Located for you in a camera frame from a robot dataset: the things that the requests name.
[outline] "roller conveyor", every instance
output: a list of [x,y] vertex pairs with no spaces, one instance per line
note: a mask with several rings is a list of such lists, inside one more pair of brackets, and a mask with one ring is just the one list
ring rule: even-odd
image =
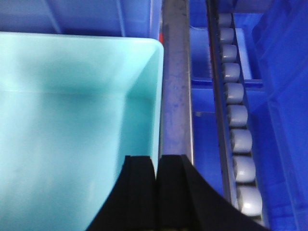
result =
[[264,224],[233,15],[218,14],[215,1],[208,0],[207,17],[224,197]]

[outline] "light blue plastic bin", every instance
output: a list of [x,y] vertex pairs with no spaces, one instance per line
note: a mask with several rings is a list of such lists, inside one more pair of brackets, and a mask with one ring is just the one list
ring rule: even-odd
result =
[[0,33],[0,224],[82,231],[125,155],[158,159],[163,48]]

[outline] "metal support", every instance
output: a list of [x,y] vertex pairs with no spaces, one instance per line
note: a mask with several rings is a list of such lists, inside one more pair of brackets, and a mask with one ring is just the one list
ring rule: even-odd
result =
[[163,6],[165,48],[160,155],[186,154],[193,163],[188,0]]
[[227,120],[226,102],[224,98],[223,78],[221,73],[220,49],[218,41],[218,19],[214,0],[207,0],[207,19],[212,63],[214,99],[218,128],[218,143],[223,181],[224,197],[234,207],[237,207],[236,185],[232,166],[232,150],[229,124]]

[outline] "plastic bin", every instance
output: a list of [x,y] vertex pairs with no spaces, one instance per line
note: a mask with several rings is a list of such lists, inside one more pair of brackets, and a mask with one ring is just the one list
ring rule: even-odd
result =
[[0,31],[158,39],[161,0],[0,0]]
[[[192,0],[191,4],[200,4]],[[253,135],[254,161],[257,168],[258,187],[264,200],[268,223],[274,231],[308,230],[308,2],[305,0],[273,0],[264,9],[252,4],[237,2],[241,7],[229,8],[235,12],[236,27],[242,31],[252,80],[246,80],[250,107],[251,131]],[[197,25],[191,19],[192,26]],[[213,99],[206,68],[208,49],[199,49],[200,41],[206,41],[203,27],[191,28],[192,51],[192,100],[194,111],[209,117],[208,106],[199,108]],[[198,170],[212,186],[220,192],[221,182],[218,164],[211,155],[218,154],[218,144],[211,141],[216,136],[214,117],[207,119],[208,126],[195,131],[195,162],[216,166],[212,173],[206,173],[206,165],[196,164]],[[200,118],[194,117],[194,127],[204,126]],[[198,133],[205,139],[199,142]],[[207,145],[209,151],[202,149]]]
[[163,48],[0,33],[1,230],[82,231],[125,155],[156,167]]

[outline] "metal bar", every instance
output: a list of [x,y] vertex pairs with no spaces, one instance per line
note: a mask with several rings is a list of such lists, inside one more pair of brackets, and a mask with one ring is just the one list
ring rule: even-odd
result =
[[224,88],[222,81],[223,78],[221,73],[218,26],[216,23],[218,15],[215,1],[207,0],[206,3],[224,197],[234,207],[238,207],[236,197],[236,184],[232,166],[232,150],[230,142],[229,124],[227,120],[226,102],[224,98]]
[[188,0],[163,6],[165,48],[160,155],[186,154],[193,163]]

